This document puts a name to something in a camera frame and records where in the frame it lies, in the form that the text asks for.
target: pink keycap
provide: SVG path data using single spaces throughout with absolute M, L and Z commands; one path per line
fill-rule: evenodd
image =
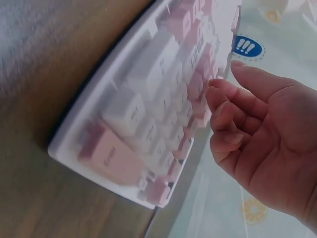
M 196 71 L 203 77 L 203 82 L 209 80 L 210 77 L 210 63 L 206 57 L 201 57 L 196 67 Z
M 188 137 L 187 135 L 185 135 L 182 141 L 180 142 L 178 150 L 173 151 L 174 158 L 178 160 L 184 160 L 187 156 L 191 143 L 192 143 L 192 139 Z
M 204 114 L 196 116 L 198 128 L 205 128 L 210 121 L 211 111 L 207 109 Z
M 192 101 L 193 113 L 194 115 L 204 114 L 207 106 L 206 96 L 201 94 L 199 99 Z
M 203 77 L 201 74 L 194 72 L 194 75 L 187 85 L 187 94 L 189 100 L 196 100 L 199 98 L 203 89 Z
M 143 161 L 100 121 L 91 127 L 78 160 L 110 181 L 123 185 L 137 184 L 145 168 Z
M 206 0 L 205 5 L 203 7 L 204 15 L 210 16 L 212 14 L 212 7 L 214 5 L 214 0 Z
M 195 132 L 198 128 L 198 121 L 195 116 L 191 117 L 188 126 L 184 128 L 184 133 L 187 137 L 194 137 Z
M 203 9 L 206 4 L 206 0 L 199 0 L 199 11 Z
M 215 60 L 212 61 L 211 63 L 211 78 L 216 78 L 218 74 L 218 65 Z
M 169 192 L 170 187 L 168 187 L 164 181 L 157 179 L 154 183 L 149 183 L 146 187 L 146 201 L 154 205 L 164 204 Z
M 186 43 L 188 45 L 197 45 L 200 41 L 200 38 L 202 36 L 202 21 L 196 20 L 194 24 L 192 24 L 191 30 L 188 33 L 188 36 L 186 37 Z
M 159 180 L 163 182 L 176 182 L 181 169 L 182 165 L 177 160 L 174 160 L 168 171 L 168 174 L 166 176 L 159 177 Z
M 183 41 L 191 28 L 190 11 L 181 7 L 175 9 L 168 19 L 168 28 L 177 41 Z
M 193 25 L 199 11 L 199 0 L 183 0 L 179 6 L 184 8 L 185 10 L 190 11 L 191 21 Z
M 211 64 L 211 62 L 213 61 L 214 49 L 215 49 L 214 45 L 210 43 L 206 43 L 206 46 L 203 51 L 203 56 L 209 60 L 209 64 Z

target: yellow flower pattern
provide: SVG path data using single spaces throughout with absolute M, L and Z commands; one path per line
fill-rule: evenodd
M 257 225 L 265 220 L 268 208 L 255 198 L 250 198 L 242 202 L 241 212 L 248 225 Z

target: blue circle sticker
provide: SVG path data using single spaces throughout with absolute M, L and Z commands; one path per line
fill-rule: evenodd
M 265 53 L 264 46 L 250 37 L 242 35 L 236 36 L 232 51 L 250 61 L 261 59 Z

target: exclamation mark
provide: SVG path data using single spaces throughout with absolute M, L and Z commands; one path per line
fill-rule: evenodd
M 240 50 L 240 47 L 243 45 L 243 43 L 245 43 L 245 39 L 240 39 L 238 45 L 237 45 L 237 50 Z
M 244 52 L 246 55 L 255 48 L 255 44 L 250 44 L 250 46 L 247 48 L 247 50 Z
M 241 52 L 244 52 L 244 50 L 251 44 L 251 41 L 246 41 L 244 44 L 243 44 L 243 47 L 242 49 L 240 50 Z

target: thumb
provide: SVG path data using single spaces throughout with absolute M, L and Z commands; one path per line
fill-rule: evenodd
M 266 103 L 277 91 L 300 84 L 293 79 L 276 76 L 237 60 L 231 61 L 231 71 L 242 87 Z

